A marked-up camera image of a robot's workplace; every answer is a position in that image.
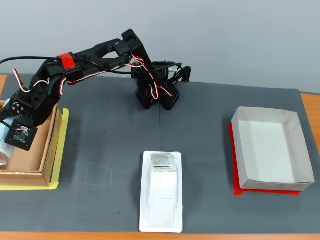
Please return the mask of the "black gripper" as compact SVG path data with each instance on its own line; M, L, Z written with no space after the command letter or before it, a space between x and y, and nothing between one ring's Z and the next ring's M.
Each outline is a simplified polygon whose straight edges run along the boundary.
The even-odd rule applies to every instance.
M0 122L13 123L15 117L21 114L31 118L33 126L38 127L48 119L59 100L57 84L49 86L38 84L28 93L20 89L12 97L10 108L0 110Z

